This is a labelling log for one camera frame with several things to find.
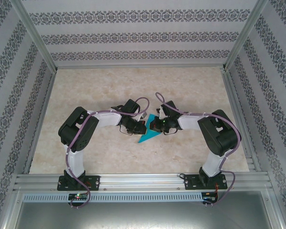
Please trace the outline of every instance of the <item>black bracket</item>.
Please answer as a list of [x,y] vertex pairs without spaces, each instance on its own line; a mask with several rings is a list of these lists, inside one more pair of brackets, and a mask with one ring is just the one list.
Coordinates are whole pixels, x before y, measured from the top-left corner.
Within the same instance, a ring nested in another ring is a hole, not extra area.
[[180,178],[184,180],[185,190],[210,190],[216,189],[216,185],[218,189],[228,188],[224,174],[212,177],[206,186],[200,181],[199,174],[180,174]]
[[[58,191],[85,191],[86,188],[72,178],[66,170],[64,175],[58,179],[57,190]],[[85,172],[78,177],[78,179],[84,183],[90,191],[98,191],[100,187],[100,176],[86,176]]]

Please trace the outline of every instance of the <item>blue triangular object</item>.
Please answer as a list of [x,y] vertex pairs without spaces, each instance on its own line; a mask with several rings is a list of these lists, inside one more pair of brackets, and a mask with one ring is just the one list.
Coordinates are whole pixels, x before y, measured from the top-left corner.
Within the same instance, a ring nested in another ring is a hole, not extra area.
[[151,123],[151,122],[154,120],[155,117],[156,117],[156,116],[155,116],[154,114],[150,114],[150,115],[149,115],[148,120],[147,120],[147,122],[146,122],[147,132],[146,132],[145,135],[142,135],[142,136],[141,136],[141,138],[140,138],[140,140],[139,140],[138,143],[144,142],[144,141],[146,141],[146,140],[148,140],[148,139],[150,139],[150,138],[152,138],[152,137],[155,137],[155,136],[161,134],[161,133],[159,133],[159,132],[156,132],[156,131],[154,131],[154,130],[149,129],[149,123]]

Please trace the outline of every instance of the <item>patterned wallpaper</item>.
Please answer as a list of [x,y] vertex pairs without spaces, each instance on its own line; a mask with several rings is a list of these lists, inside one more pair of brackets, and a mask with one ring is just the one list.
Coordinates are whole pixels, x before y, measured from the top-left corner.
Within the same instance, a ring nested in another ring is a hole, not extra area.
[[23,1],[59,67],[223,64],[255,3],[256,0]]
[[286,0],[270,0],[229,70],[286,221]]
[[0,0],[0,216],[23,173],[53,77],[17,13]]

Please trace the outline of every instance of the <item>beige marble floor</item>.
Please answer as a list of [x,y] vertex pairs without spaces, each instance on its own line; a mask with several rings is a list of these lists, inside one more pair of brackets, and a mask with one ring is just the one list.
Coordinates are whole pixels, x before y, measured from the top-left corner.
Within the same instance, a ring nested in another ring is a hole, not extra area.
[[[219,68],[58,70],[30,173],[63,172],[65,152],[58,129],[75,107],[104,110],[146,96],[151,101],[148,113],[156,114],[160,106],[156,91],[180,110],[223,109],[234,121]],[[209,152],[200,131],[159,135],[138,144],[139,138],[120,133],[117,126],[94,132],[84,154],[86,173],[198,172]],[[224,169],[249,171],[242,147],[229,157]]]

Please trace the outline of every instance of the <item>slotted metal strip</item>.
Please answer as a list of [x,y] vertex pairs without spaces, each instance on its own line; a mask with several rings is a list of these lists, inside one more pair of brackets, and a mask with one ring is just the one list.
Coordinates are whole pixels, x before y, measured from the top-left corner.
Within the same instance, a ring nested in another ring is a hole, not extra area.
[[[62,203],[68,201],[68,193],[38,194],[29,193],[23,197],[24,203]],[[201,192],[182,193],[92,193],[90,202],[135,203],[135,202],[193,202],[202,201]]]

